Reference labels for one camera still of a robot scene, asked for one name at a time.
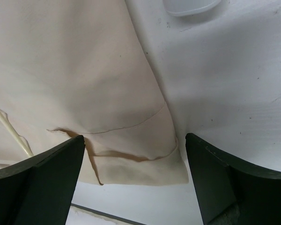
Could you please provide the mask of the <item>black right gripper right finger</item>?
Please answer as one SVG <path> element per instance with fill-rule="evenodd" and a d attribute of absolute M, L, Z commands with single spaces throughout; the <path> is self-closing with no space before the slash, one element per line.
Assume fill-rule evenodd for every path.
<path fill-rule="evenodd" d="M 281 172 L 240 159 L 195 134 L 185 137 L 205 225 L 281 225 Z"/>

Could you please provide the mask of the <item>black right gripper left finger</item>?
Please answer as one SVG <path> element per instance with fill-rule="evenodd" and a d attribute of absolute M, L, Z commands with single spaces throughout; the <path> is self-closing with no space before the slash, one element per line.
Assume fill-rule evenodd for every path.
<path fill-rule="evenodd" d="M 79 135 L 0 169 L 0 225 L 64 225 L 84 152 Z"/>

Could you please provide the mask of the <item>wooden hanger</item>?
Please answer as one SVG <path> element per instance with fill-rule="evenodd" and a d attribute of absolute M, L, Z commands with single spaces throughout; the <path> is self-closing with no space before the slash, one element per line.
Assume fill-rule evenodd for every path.
<path fill-rule="evenodd" d="M 20 136 L 17 133 L 15 128 L 9 122 L 7 115 L 3 113 L 1 110 L 0 110 L 0 122 L 3 124 L 6 130 L 11 134 L 11 136 L 18 143 L 21 149 L 28 155 L 28 157 L 33 157 L 34 154 L 29 146 L 29 143 L 26 141 L 24 137 Z"/>

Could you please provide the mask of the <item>beige trousers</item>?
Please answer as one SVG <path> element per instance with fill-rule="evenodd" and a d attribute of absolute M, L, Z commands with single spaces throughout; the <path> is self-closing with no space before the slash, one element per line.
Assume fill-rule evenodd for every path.
<path fill-rule="evenodd" d="M 0 110 L 34 155 L 82 135 L 79 181 L 189 181 L 123 0 L 0 0 Z M 0 168 L 28 158 L 0 122 Z"/>

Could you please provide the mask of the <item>metal clothes rack frame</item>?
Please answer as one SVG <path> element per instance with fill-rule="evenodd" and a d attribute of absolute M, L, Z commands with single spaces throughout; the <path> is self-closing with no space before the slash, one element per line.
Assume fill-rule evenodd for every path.
<path fill-rule="evenodd" d="M 182 17 L 206 12 L 221 0 L 163 0 L 165 11 L 171 16 Z"/>

